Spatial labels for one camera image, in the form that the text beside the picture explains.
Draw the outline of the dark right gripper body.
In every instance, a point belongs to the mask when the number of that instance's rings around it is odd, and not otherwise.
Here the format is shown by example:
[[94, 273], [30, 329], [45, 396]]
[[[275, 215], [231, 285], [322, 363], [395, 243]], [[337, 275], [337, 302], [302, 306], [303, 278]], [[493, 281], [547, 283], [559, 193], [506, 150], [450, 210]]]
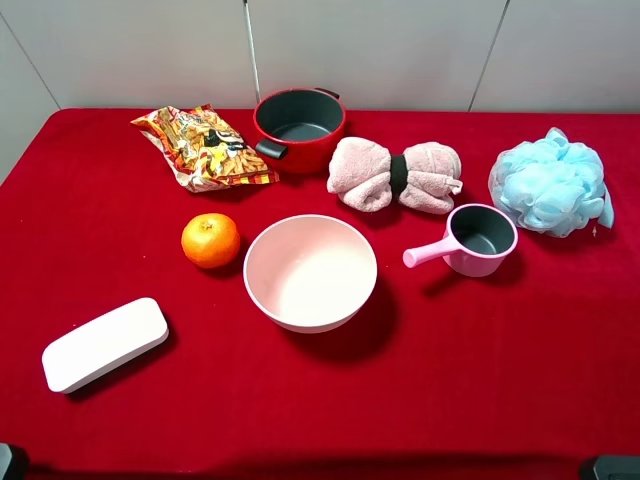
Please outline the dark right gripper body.
[[640, 480], [639, 455], [600, 455], [579, 469], [580, 480]]

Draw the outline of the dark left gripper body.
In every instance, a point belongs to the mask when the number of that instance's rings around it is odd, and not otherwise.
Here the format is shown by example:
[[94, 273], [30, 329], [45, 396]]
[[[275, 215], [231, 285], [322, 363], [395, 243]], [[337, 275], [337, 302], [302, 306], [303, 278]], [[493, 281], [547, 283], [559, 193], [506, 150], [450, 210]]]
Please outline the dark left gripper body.
[[24, 480], [28, 468], [29, 458], [23, 448], [0, 444], [0, 480]]

